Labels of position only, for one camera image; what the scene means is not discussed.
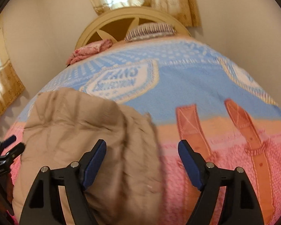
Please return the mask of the beige puffer jacket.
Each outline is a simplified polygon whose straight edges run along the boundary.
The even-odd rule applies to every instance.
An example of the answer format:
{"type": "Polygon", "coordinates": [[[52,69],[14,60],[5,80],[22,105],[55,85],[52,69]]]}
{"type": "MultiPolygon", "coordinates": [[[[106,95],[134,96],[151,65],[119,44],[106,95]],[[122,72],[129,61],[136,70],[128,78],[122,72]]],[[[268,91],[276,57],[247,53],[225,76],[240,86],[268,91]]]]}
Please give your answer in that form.
{"type": "Polygon", "coordinates": [[[38,95],[23,132],[26,148],[13,189],[20,218],[43,166],[64,168],[102,139],[106,156],[86,192],[100,224],[158,224],[162,203],[160,150],[149,115],[71,88],[38,95]]]}

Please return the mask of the beige patterned side curtain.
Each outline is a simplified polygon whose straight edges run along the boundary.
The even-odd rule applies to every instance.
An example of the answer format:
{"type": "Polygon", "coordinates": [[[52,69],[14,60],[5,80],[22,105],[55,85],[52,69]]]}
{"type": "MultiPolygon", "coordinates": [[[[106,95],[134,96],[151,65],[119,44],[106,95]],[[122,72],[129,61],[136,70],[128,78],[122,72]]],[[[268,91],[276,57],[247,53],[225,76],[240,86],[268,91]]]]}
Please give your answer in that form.
{"type": "Polygon", "coordinates": [[[0,117],[24,90],[9,58],[3,29],[0,29],[0,117]]]}

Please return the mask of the blue pink printed bedspread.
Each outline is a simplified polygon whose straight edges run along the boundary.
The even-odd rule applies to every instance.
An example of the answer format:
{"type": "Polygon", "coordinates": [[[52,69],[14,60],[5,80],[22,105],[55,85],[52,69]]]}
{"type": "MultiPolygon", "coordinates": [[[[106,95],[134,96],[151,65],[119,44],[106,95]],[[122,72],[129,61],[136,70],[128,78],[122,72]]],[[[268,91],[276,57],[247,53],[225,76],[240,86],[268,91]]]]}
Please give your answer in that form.
{"type": "Polygon", "coordinates": [[[158,224],[185,224],[200,195],[178,143],[205,161],[242,167],[265,224],[281,217],[281,109],[241,67],[191,38],[119,43],[67,67],[23,109],[8,131],[23,132],[39,94],[71,88],[149,115],[158,140],[162,203],[158,224]]]}

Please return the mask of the pink floral folded blanket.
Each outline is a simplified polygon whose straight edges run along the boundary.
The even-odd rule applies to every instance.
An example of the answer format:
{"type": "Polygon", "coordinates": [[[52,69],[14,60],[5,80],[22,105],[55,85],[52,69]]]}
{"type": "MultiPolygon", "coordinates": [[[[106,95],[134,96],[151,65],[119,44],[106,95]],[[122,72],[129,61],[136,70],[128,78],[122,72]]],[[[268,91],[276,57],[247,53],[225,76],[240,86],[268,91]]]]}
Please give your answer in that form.
{"type": "Polygon", "coordinates": [[[80,62],[81,60],[87,59],[93,55],[101,53],[108,48],[112,47],[113,42],[110,39],[100,40],[96,42],[92,42],[83,47],[80,47],[70,55],[67,59],[66,66],[75,64],[76,62],[80,62]]]}

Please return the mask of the cream wooden headboard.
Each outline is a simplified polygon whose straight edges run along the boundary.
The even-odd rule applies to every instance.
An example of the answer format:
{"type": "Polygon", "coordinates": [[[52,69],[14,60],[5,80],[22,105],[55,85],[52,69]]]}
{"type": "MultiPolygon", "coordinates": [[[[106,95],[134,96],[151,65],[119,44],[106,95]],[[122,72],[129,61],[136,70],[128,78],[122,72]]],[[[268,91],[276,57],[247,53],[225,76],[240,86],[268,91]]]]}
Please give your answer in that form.
{"type": "Polygon", "coordinates": [[[105,12],[91,22],[80,35],[75,48],[110,39],[113,43],[124,40],[133,28],[150,22],[165,22],[175,27],[178,34],[190,36],[189,30],[171,15],[149,7],[127,7],[105,12]]]}

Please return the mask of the striped pillow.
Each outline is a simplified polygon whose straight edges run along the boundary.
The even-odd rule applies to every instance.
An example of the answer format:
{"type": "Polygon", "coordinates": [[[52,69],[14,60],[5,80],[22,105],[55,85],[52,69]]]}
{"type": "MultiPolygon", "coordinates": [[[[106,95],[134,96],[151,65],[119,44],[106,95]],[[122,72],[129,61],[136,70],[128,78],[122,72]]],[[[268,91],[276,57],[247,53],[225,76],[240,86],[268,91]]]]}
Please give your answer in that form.
{"type": "Polygon", "coordinates": [[[158,38],[164,36],[174,36],[178,32],[175,27],[168,23],[144,23],[128,31],[124,41],[133,42],[138,40],[145,40],[151,38],[158,38]]]}

